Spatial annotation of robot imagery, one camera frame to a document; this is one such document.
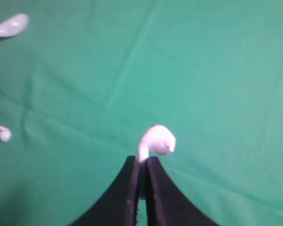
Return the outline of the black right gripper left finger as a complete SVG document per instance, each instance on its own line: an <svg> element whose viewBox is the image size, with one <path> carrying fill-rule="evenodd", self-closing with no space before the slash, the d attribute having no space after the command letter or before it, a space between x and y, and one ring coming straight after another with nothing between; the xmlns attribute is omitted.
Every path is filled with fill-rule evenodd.
<svg viewBox="0 0 283 226"><path fill-rule="evenodd" d="M139 164L128 156L105 193L73 226L135 226L139 199Z"/></svg>

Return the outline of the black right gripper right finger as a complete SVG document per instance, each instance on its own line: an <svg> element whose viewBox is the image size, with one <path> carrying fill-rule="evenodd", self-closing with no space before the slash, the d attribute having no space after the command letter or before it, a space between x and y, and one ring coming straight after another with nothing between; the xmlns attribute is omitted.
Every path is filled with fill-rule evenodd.
<svg viewBox="0 0 283 226"><path fill-rule="evenodd" d="M157 157L145 164L145 200L149 226L217 226L176 186Z"/></svg>

